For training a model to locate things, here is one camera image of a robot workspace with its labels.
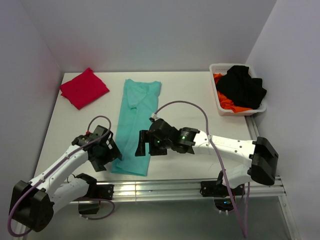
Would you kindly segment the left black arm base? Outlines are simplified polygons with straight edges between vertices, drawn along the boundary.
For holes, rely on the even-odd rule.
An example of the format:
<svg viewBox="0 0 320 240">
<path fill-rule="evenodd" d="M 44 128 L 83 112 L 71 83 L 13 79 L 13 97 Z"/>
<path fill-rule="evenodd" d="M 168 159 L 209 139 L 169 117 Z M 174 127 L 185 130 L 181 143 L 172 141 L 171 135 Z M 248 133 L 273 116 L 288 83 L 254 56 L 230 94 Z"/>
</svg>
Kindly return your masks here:
<svg viewBox="0 0 320 240">
<path fill-rule="evenodd" d="M 95 190 L 88 196 L 80 198 L 78 203 L 78 212 L 82 216 L 96 215 L 102 208 L 102 202 L 107 202 L 111 204 L 111 209 L 113 209 L 113 184 L 98 184 Z"/>
</svg>

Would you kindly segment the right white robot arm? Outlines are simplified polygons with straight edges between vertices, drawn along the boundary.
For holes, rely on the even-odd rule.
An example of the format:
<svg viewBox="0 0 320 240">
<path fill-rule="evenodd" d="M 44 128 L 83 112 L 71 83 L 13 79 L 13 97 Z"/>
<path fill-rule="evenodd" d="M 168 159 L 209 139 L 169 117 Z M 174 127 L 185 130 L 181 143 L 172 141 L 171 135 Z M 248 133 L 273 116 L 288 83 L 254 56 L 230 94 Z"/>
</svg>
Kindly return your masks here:
<svg viewBox="0 0 320 240">
<path fill-rule="evenodd" d="M 209 135 L 191 127 L 176 129 L 161 118 L 152 121 L 148 130 L 140 130 L 136 157 L 165 156 L 168 150 L 179 154 L 216 155 L 239 163 L 234 169 L 220 173 L 216 189 L 222 195 L 247 182 L 272 186 L 276 181 L 279 154 L 265 137 L 238 140 Z"/>
</svg>

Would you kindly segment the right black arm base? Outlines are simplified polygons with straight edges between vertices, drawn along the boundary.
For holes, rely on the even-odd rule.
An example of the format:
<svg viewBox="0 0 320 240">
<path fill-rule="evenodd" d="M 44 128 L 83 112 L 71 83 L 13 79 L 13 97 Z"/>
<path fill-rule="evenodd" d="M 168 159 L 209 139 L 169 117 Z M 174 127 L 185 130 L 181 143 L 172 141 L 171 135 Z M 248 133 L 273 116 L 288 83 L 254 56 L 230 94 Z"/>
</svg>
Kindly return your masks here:
<svg viewBox="0 0 320 240">
<path fill-rule="evenodd" d="M 202 197 L 214 198 L 214 205 L 218 211 L 232 212 L 234 207 L 232 205 L 231 197 L 228 193 L 227 187 L 222 184 L 217 184 L 217 181 L 201 181 L 200 182 L 200 194 Z M 236 202 L 236 197 L 240 196 L 240 203 L 243 201 L 245 195 L 245 185 L 239 185 L 236 188 L 231 189 L 231 195 Z"/>
</svg>

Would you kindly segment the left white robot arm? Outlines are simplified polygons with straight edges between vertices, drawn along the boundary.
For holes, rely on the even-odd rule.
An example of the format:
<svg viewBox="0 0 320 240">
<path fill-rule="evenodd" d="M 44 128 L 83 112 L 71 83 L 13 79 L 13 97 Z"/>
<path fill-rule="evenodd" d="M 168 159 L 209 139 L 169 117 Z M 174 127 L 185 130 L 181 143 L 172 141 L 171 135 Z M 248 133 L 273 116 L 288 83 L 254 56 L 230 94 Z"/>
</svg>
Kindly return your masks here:
<svg viewBox="0 0 320 240">
<path fill-rule="evenodd" d="M 53 216 L 74 200 L 110 201 L 112 191 L 103 193 L 98 181 L 85 173 L 66 179 L 81 165 L 90 162 L 96 172 L 105 171 L 105 165 L 121 158 L 113 140 L 113 133 L 98 125 L 93 132 L 76 137 L 64 154 L 47 170 L 28 182 L 19 181 L 12 191 L 7 228 L 13 220 L 29 228 L 42 231 Z"/>
</svg>

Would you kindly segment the teal t-shirt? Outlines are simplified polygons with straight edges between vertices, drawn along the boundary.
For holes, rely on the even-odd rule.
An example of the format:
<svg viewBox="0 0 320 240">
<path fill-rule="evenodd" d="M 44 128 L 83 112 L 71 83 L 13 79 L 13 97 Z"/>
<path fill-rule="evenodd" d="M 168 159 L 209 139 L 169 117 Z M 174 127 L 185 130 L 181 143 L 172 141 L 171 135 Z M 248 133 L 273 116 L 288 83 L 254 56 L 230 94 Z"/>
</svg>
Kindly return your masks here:
<svg viewBox="0 0 320 240">
<path fill-rule="evenodd" d="M 147 176 L 151 156 L 135 156 L 141 130 L 149 129 L 149 118 L 158 109 L 162 83 L 124 82 L 120 113 L 116 128 L 115 143 L 122 159 L 112 162 L 113 174 Z"/>
</svg>

